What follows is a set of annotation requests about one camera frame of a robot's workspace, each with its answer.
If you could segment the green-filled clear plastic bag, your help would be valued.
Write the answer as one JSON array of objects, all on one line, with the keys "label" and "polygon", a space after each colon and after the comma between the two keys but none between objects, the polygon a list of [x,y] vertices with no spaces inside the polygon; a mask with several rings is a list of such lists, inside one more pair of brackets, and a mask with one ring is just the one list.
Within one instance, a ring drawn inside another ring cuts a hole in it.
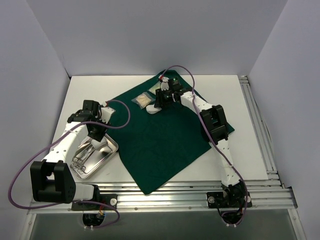
[{"label": "green-filled clear plastic bag", "polygon": [[148,89],[148,91],[153,94],[156,95],[156,90],[161,88],[161,84],[159,82],[157,82],[154,86],[152,86],[151,88]]}]

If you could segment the white gauze pad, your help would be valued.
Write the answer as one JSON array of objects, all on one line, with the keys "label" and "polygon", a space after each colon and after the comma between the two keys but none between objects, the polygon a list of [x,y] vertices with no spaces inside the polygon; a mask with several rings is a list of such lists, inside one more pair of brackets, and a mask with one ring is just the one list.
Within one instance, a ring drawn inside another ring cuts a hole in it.
[{"label": "white gauze pad", "polygon": [[90,143],[95,150],[101,148],[105,144],[103,140],[97,141],[95,139],[92,139]]},{"label": "white gauze pad", "polygon": [[146,112],[151,115],[154,115],[162,110],[161,107],[155,107],[154,104],[147,105],[145,109],[146,109]]}]

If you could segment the tan-filled clear plastic bag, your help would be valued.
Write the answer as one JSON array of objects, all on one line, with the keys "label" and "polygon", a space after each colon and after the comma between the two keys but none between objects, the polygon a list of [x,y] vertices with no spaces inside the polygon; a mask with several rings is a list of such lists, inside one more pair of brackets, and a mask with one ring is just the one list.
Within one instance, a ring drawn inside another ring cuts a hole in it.
[{"label": "tan-filled clear plastic bag", "polygon": [[139,94],[137,97],[131,100],[133,103],[137,104],[140,109],[144,109],[150,103],[154,102],[155,99],[147,92]]}]

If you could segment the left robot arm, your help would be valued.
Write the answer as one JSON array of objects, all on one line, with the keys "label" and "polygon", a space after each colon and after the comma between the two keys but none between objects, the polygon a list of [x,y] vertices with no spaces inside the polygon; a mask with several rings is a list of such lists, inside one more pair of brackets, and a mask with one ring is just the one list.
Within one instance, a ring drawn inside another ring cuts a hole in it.
[{"label": "left robot arm", "polygon": [[94,100],[84,100],[82,108],[71,114],[59,142],[41,161],[30,166],[33,199],[37,202],[68,204],[82,201],[90,210],[100,206],[101,197],[92,184],[75,183],[68,166],[86,137],[100,143],[115,113]]}]

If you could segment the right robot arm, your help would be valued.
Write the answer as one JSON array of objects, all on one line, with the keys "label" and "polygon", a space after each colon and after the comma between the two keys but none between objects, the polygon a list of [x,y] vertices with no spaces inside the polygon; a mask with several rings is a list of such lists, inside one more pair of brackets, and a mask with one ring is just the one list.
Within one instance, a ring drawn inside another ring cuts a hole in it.
[{"label": "right robot arm", "polygon": [[222,191],[209,193],[207,202],[210,208],[239,208],[252,205],[246,184],[235,169],[229,148],[229,125],[221,105],[212,105],[195,93],[194,88],[183,87],[178,78],[158,78],[160,87],[155,90],[155,104],[147,107],[155,113],[173,103],[193,111],[200,120],[201,134],[216,154],[219,164]]}]

